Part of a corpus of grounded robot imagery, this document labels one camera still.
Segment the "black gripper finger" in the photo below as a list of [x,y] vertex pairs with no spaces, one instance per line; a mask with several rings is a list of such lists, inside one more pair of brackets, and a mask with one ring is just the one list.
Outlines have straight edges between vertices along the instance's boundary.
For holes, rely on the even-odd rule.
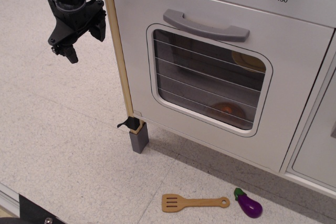
[[71,62],[71,63],[77,63],[78,57],[76,54],[75,49],[73,46],[69,46],[65,48],[65,57]]
[[106,22],[100,22],[91,26],[89,32],[95,39],[103,42],[106,36]]

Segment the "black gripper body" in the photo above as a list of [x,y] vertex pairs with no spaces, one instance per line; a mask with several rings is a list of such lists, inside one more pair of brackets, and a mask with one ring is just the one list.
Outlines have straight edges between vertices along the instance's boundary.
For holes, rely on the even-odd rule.
[[102,0],[84,1],[76,9],[61,9],[56,0],[48,0],[51,11],[56,19],[56,26],[48,43],[55,54],[65,54],[65,48],[74,43],[89,28],[97,23],[106,22],[106,11]]

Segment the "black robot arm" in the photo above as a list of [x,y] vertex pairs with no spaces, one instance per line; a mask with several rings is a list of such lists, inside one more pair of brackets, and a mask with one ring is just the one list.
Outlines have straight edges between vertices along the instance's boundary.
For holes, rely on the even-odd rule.
[[104,41],[106,36],[106,11],[102,0],[48,0],[56,25],[48,43],[56,55],[77,63],[74,43],[86,32]]

